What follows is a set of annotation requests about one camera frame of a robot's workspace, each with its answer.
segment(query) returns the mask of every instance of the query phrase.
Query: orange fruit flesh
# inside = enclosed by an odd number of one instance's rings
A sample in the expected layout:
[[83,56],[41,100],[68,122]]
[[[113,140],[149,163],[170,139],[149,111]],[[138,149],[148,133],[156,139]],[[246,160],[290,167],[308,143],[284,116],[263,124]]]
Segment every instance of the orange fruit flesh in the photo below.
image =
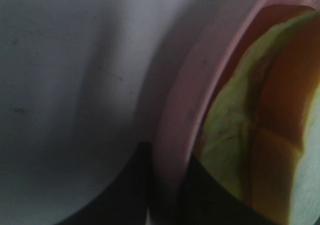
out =
[[254,210],[288,224],[291,188],[305,151],[309,109],[320,85],[320,18],[305,25],[280,53],[263,85],[251,146]]

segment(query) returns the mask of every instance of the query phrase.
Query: white surface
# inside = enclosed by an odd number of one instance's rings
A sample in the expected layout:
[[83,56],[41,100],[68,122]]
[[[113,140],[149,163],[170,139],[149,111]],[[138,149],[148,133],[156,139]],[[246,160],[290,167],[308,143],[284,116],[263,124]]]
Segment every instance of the white surface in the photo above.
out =
[[0,0],[0,223],[50,225],[151,140],[225,0]]
[[315,91],[306,120],[303,154],[293,176],[290,225],[313,225],[320,214],[320,87]]

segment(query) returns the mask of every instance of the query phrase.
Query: black surface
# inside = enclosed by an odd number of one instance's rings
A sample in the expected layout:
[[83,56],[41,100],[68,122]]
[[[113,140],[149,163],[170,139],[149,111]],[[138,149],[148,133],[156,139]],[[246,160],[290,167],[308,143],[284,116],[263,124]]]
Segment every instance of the black surface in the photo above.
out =
[[178,202],[184,225],[274,225],[224,190],[192,156]]
[[56,225],[145,225],[151,177],[151,144],[143,142],[106,190]]

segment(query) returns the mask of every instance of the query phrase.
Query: pink plastic container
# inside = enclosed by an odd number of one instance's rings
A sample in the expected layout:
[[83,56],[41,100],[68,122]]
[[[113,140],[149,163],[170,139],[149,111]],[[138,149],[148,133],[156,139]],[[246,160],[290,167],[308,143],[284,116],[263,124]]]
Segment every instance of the pink plastic container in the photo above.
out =
[[156,177],[173,201],[185,176],[203,116],[217,82],[247,27],[266,6],[320,0],[228,0],[188,54],[168,95],[153,147]]

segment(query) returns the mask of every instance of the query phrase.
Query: cut fruit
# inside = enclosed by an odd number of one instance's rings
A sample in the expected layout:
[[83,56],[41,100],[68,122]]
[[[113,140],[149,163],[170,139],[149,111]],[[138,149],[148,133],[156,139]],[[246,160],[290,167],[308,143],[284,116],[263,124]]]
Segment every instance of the cut fruit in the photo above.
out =
[[248,153],[249,146],[243,146],[242,139],[247,137],[243,131],[243,123],[253,120],[254,110],[250,106],[258,101],[262,86],[261,79],[260,84],[252,89],[253,74],[257,70],[260,72],[261,69],[268,68],[295,33],[318,15],[318,11],[304,12],[271,27],[258,38],[247,49],[207,114],[203,126],[204,146],[200,162],[217,182],[239,200],[250,197],[244,193],[247,193],[250,186],[249,171],[244,171],[243,168],[244,156]]
[[[291,18],[300,16],[307,12],[314,11],[315,9],[305,5],[271,5],[264,7],[254,18],[252,23],[249,25],[247,31],[242,36],[238,45],[236,46],[234,52],[232,53],[225,69],[216,85],[213,92],[212,101],[216,98],[217,94],[221,91],[222,87],[229,81],[233,72],[236,69],[241,57],[244,55],[245,51],[266,33],[273,25],[280,24],[288,21]],[[194,154],[200,159],[202,154],[202,148],[204,146],[204,141],[202,139],[203,132],[199,132],[197,140],[194,145]]]
[[312,225],[320,214],[319,47],[318,17],[277,57],[257,106],[252,205],[278,224]]

